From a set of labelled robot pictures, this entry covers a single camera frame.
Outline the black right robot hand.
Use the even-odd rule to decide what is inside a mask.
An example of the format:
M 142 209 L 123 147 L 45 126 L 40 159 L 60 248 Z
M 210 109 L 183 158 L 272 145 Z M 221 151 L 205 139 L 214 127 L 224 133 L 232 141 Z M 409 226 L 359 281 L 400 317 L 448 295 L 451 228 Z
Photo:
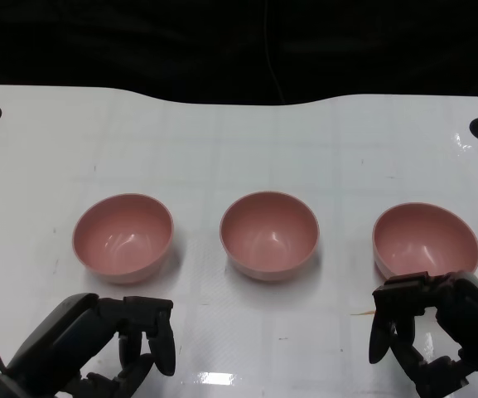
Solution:
M 445 397 L 478 371 L 478 278 L 466 271 L 394 276 L 373 292 L 369 362 L 392 352 L 421 397 Z M 441 328 L 460 345 L 459 358 L 427 362 L 414 347 L 415 318 L 435 308 Z

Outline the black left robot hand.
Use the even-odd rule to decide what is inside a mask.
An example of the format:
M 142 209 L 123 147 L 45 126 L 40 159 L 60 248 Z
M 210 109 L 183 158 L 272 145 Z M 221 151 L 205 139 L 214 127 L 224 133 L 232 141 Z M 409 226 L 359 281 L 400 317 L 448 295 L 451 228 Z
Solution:
M 173 302 L 130 296 L 100 298 L 84 293 L 63 300 L 0 371 L 31 397 L 65 392 L 73 397 L 131 397 L 153 367 L 164 376 L 176 370 L 170 324 Z M 81 368 L 113 337 L 121 372 L 109 379 Z

